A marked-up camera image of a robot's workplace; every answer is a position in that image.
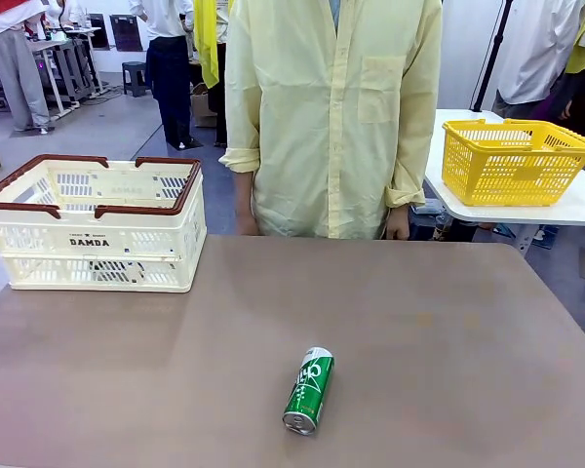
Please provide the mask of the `person's left hand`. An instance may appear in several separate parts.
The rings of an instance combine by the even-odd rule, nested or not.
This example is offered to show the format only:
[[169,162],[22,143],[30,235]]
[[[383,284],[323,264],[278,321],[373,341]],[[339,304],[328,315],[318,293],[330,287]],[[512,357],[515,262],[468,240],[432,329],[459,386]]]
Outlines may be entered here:
[[407,241],[410,237],[409,216],[407,213],[392,212],[385,227],[385,238],[387,240]]

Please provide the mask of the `person's right hand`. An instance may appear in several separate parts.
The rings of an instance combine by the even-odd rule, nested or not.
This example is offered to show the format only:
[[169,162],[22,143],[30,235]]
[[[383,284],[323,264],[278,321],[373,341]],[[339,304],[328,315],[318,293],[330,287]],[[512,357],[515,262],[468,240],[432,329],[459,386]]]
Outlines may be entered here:
[[237,234],[242,236],[259,236],[260,230],[254,215],[248,213],[236,213]]

